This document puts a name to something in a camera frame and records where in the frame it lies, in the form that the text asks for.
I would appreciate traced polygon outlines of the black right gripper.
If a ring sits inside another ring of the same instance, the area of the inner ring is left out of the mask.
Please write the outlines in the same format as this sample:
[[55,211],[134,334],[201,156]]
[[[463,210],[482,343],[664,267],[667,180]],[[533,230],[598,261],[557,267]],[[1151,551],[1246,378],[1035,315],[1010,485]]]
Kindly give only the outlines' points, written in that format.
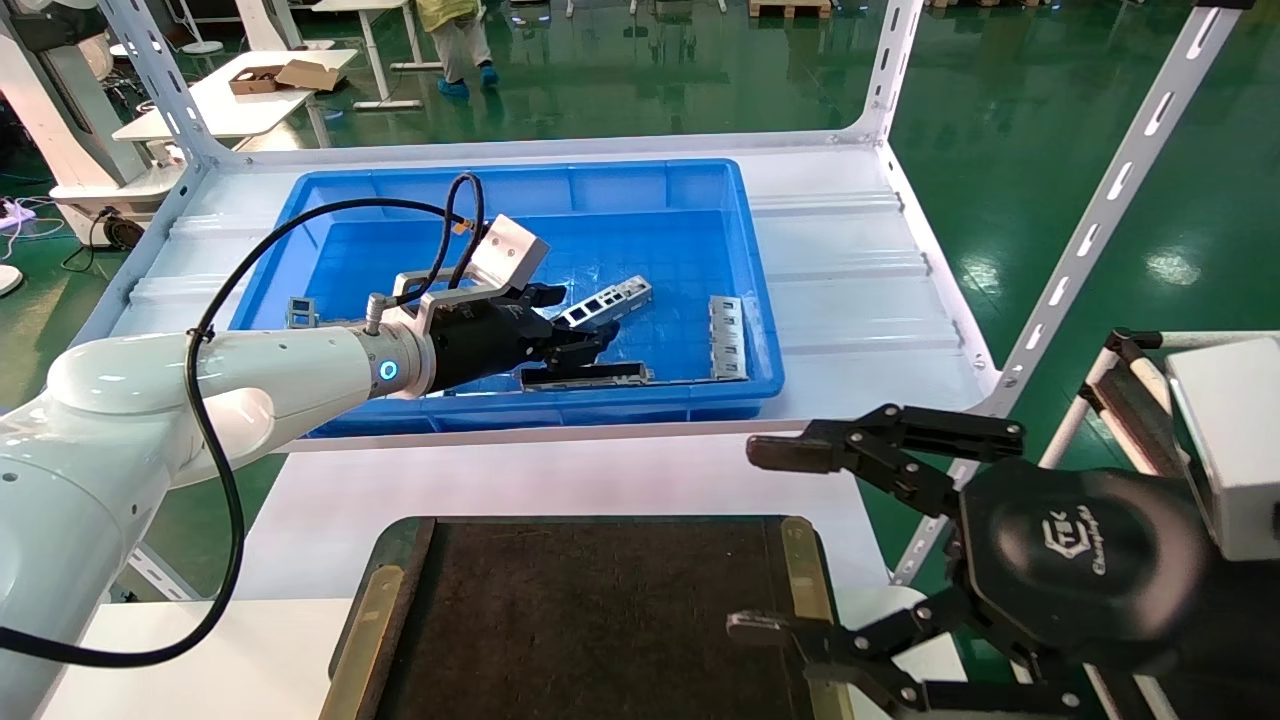
[[[1019,457],[1021,424],[886,404],[797,436],[750,436],[767,471],[847,471],[927,516],[955,516],[959,583],[1014,650],[1153,678],[1206,719],[1277,716],[1277,562],[1222,556],[1187,484],[1103,468],[993,465],[959,493],[918,454],[992,464]],[[943,591],[861,626],[764,610],[727,616],[740,644],[769,646],[813,685],[851,691],[882,716],[1078,716],[1061,680],[973,682],[909,665],[975,620]]]

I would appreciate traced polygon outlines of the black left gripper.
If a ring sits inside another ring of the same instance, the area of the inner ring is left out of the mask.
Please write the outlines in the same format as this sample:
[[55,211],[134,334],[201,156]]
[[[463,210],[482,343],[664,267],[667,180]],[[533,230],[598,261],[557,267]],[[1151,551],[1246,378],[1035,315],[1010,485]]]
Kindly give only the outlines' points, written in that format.
[[570,328],[541,313],[564,302],[562,284],[527,284],[520,299],[481,299],[431,313],[434,374],[428,391],[436,393],[499,375],[545,356],[550,369],[594,364],[620,333],[620,322],[595,328]]

